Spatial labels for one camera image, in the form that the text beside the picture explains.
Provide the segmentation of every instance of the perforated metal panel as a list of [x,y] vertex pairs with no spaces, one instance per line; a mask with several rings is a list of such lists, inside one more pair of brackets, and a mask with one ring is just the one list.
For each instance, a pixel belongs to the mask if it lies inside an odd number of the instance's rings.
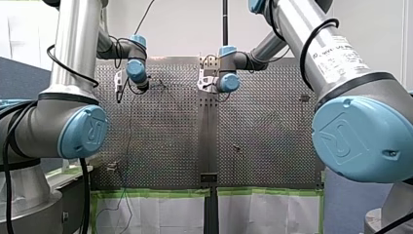
[[317,188],[323,165],[311,139],[316,98],[295,59],[239,74],[241,88],[218,107],[218,186]]
[[96,96],[110,127],[100,151],[102,166],[93,173],[94,189],[200,186],[197,65],[196,58],[151,58],[150,90],[135,96],[126,88],[118,104],[113,61],[97,63]]
[[136,97],[126,90],[121,104],[117,70],[112,61],[98,62],[96,96],[110,129],[94,189],[200,187],[201,172],[218,172],[218,186],[318,188],[323,164],[311,141],[316,99],[295,59],[254,74],[240,71],[242,86],[224,103],[198,95],[198,62],[149,59],[150,91]]

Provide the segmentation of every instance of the black cable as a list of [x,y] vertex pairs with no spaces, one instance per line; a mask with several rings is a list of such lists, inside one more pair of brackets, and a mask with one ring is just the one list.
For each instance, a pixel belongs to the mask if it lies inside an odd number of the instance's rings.
[[284,58],[284,57],[286,56],[286,54],[288,54],[288,52],[289,52],[290,50],[291,50],[291,49],[288,48],[288,50],[286,50],[286,52],[285,52],[281,57],[279,57],[279,58],[274,58],[274,59],[272,59],[272,60],[269,60],[268,62],[276,62],[276,61]]
[[131,39],[129,39],[129,38],[125,38],[125,37],[118,38],[117,41],[119,41],[119,42],[120,42],[120,41],[128,41],[128,42],[133,43],[135,46],[137,46],[138,48],[140,48],[140,50],[142,51],[142,53],[143,53],[146,57],[148,57],[148,55],[146,54],[146,48],[145,48],[144,46],[140,45],[138,42],[133,41],[133,40],[131,40]]
[[223,103],[223,102],[227,101],[230,98],[230,96],[231,96],[231,93],[228,93],[227,97],[225,97],[223,100],[220,100],[219,99],[219,94],[218,94],[218,98],[216,98],[215,100],[216,100],[216,102]]
[[121,64],[122,64],[122,57],[123,57],[123,53],[124,53],[124,48],[122,47],[122,45],[119,42],[118,38],[116,38],[114,36],[111,36],[111,35],[109,35],[109,38],[115,40],[115,42],[112,42],[112,43],[115,43],[115,53],[116,53],[116,56],[118,58],[113,59],[113,62],[114,62],[115,68],[119,69],[119,67],[121,67]]
[[129,78],[129,77],[128,77],[128,79],[127,79],[127,83],[128,83],[128,86],[129,86],[131,92],[132,92],[134,95],[143,95],[143,94],[146,93],[146,90],[145,90],[145,91],[142,91],[141,93],[138,93],[137,91],[135,91],[135,90],[131,87],[131,82],[130,82],[130,78]]
[[93,79],[93,78],[91,78],[91,77],[88,77],[88,76],[86,76],[86,75],[83,75],[83,74],[81,74],[81,73],[73,70],[72,68],[66,66],[66,65],[63,64],[61,61],[59,61],[59,60],[58,60],[54,55],[52,55],[52,53],[51,53],[51,50],[52,50],[54,47],[55,47],[55,45],[52,45],[52,46],[50,46],[50,47],[48,48],[48,50],[46,51],[47,54],[48,54],[48,56],[52,59],[52,61],[54,61],[55,63],[57,63],[59,66],[61,66],[63,69],[67,70],[68,72],[70,72],[70,73],[72,73],[72,74],[74,74],[74,75],[76,75],[76,76],[79,76],[79,77],[81,77],[81,78],[83,78],[83,79],[85,79],[85,80],[87,80],[87,81],[89,81],[89,82],[91,82],[91,83],[94,83],[94,88],[96,88],[96,87],[99,85],[99,83],[98,83],[97,81],[95,81],[95,79]]
[[306,83],[307,87],[310,90],[313,90],[313,88],[311,87],[311,84],[308,80],[307,73],[306,73],[306,55],[308,53],[308,50],[313,40],[319,35],[319,33],[323,29],[329,26],[333,26],[332,23],[335,23],[335,27],[338,27],[340,24],[340,21],[338,19],[327,19],[322,24],[320,24],[318,27],[316,27],[310,34],[309,38],[307,39],[306,43],[303,46],[303,50],[301,51],[301,57],[300,57],[301,78],[303,79],[304,83]]
[[83,203],[82,234],[88,234],[89,217],[91,215],[91,188],[89,186],[89,172],[88,165],[86,165],[86,160],[84,158],[81,158],[79,159],[79,161],[82,168],[83,184],[85,190],[85,201]]
[[140,20],[140,23],[139,23],[139,25],[137,26],[136,31],[134,32],[134,34],[136,34],[137,31],[139,30],[140,26],[142,25],[143,21],[145,20],[146,15],[148,15],[148,12],[149,12],[149,10],[151,9],[152,4],[153,4],[154,2],[155,2],[155,0],[152,0],[151,3],[149,3],[149,6],[148,6],[148,8],[146,9],[145,14],[143,15],[143,18]]
[[31,103],[27,104],[25,108],[20,112],[18,119],[9,129],[6,138],[3,143],[3,167],[4,167],[4,175],[6,179],[6,226],[7,232],[9,234],[14,234],[13,224],[12,224],[12,199],[13,199],[13,192],[12,192],[12,177],[10,175],[10,165],[9,165],[9,143],[10,138],[14,135],[18,124],[23,119],[24,115],[30,110],[31,107],[37,104],[37,101],[32,101]]
[[391,224],[387,225],[386,227],[382,228],[380,231],[376,232],[375,234],[385,234],[388,233],[389,231],[395,229],[396,227],[400,226],[404,222],[410,221],[413,219],[413,213],[407,214],[398,220],[392,222]]
[[270,11],[270,25],[273,28],[274,33],[276,33],[276,35],[282,39],[283,41],[285,41],[285,39],[283,38],[283,36],[279,33],[279,31],[277,30],[276,27],[276,23],[274,22],[274,13],[273,13],[273,7],[274,7],[274,0],[268,0],[268,8]]
[[[116,206],[115,209],[105,208],[105,209],[102,209],[100,212],[97,213],[96,218],[95,218],[95,220],[96,220],[95,225],[97,225],[97,219],[98,219],[98,217],[99,217],[103,212],[106,212],[106,211],[108,211],[108,212],[116,212],[116,211],[119,211],[120,205],[121,205],[121,202],[122,202],[123,198],[124,198],[124,197],[126,198],[126,191],[127,191],[127,185],[128,185],[128,171],[129,171],[129,167],[130,167],[131,137],[132,137],[131,122],[132,122],[132,119],[133,119],[133,118],[132,118],[132,117],[133,117],[133,116],[132,116],[132,114],[133,114],[133,103],[134,103],[135,98],[136,98],[136,96],[134,96],[133,99],[132,99],[132,101],[131,101],[131,109],[130,109],[129,138],[128,138],[127,151],[126,151],[126,158],[127,158],[126,175],[125,175],[125,177],[122,177],[122,175],[119,174],[119,176],[120,176],[120,178],[121,178],[121,180],[122,180],[122,183],[123,183],[123,185],[124,185],[124,190],[123,190],[123,192],[122,192],[122,194],[121,194],[121,198],[119,199],[118,204],[117,204],[117,206]],[[129,225],[130,225],[130,223],[131,223],[131,218],[133,217],[133,213],[131,212],[131,206],[130,206],[130,204],[129,204],[129,202],[128,202],[128,198],[126,198],[126,201],[127,201],[128,210],[129,210],[129,212],[130,212],[130,219],[129,219],[129,221],[128,221],[127,226],[124,228],[124,230],[123,230],[121,233],[124,233],[124,232],[129,228]]]
[[116,94],[116,102],[117,102],[117,103],[121,103],[121,102],[122,102],[122,99],[123,99],[123,97],[124,97],[125,88],[127,87],[127,82],[128,82],[128,79],[127,79],[127,81],[125,81],[125,83],[124,83],[124,87],[122,88],[122,91],[120,92],[120,96],[118,97],[118,94]]

